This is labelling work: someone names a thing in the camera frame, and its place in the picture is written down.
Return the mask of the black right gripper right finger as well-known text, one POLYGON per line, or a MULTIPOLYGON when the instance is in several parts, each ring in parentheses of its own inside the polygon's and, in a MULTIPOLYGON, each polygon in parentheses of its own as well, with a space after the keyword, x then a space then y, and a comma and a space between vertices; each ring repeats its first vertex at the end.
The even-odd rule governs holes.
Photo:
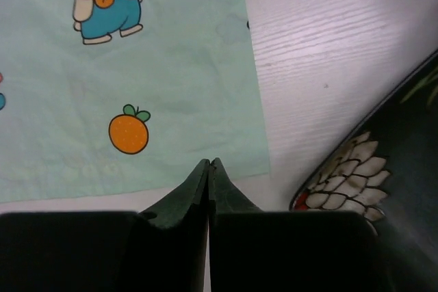
POLYGON ((367 222, 348 211, 266 212, 208 173, 212 291, 385 291, 387 269, 367 222))

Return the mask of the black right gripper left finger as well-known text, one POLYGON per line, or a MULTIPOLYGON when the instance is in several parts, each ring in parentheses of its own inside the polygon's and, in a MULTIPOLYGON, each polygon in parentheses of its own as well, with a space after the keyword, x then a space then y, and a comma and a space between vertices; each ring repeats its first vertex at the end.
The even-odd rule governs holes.
POLYGON ((1 215, 2 291, 202 291, 209 162, 144 211, 1 215))

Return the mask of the green cartoon print cloth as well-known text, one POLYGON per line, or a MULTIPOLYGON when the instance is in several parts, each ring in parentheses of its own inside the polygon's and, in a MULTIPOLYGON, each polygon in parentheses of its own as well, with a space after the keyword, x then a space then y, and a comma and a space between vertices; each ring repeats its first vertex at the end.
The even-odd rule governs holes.
POLYGON ((1 0, 1 200, 266 174, 245 0, 1 0))

